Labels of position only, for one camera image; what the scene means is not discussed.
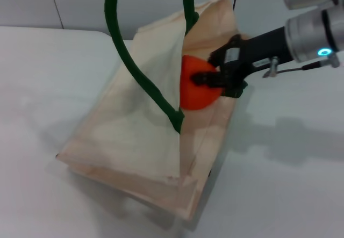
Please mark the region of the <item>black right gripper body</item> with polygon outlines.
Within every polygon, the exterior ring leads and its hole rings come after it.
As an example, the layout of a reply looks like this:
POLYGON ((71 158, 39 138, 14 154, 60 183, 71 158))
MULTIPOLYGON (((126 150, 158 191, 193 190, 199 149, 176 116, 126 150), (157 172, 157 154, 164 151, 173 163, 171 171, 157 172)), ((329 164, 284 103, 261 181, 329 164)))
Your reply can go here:
POLYGON ((226 62, 225 55, 221 57, 220 72, 224 82, 241 82, 250 74, 268 69, 275 57, 279 64, 293 61, 284 27, 247 40, 237 34, 223 48, 239 50, 237 59, 232 62, 226 62))

